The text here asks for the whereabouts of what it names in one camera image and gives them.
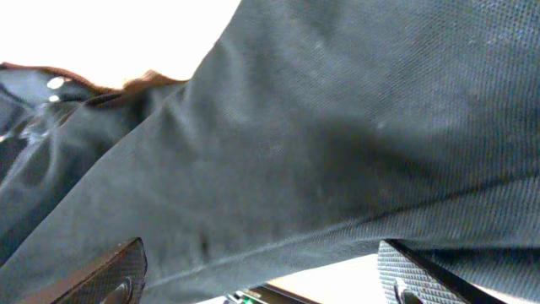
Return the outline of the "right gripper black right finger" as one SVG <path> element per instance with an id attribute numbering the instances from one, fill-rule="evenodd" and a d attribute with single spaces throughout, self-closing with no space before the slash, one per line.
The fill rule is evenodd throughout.
<path id="1" fill-rule="evenodd" d="M 377 270 L 391 304 L 504 304 L 395 240 L 380 242 Z"/>

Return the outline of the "black t-shirt with logo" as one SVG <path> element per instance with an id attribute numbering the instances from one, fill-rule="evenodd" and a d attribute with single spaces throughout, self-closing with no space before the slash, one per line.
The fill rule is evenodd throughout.
<path id="1" fill-rule="evenodd" d="M 398 240 L 539 299 L 536 1 L 4 1 L 1 300 L 143 241 L 193 303 Z"/>

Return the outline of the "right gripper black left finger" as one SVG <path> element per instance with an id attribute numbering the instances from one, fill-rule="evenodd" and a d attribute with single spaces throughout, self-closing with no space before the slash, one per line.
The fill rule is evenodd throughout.
<path id="1" fill-rule="evenodd" d="M 135 237 L 20 304 L 138 304 L 147 270 L 143 241 Z"/>

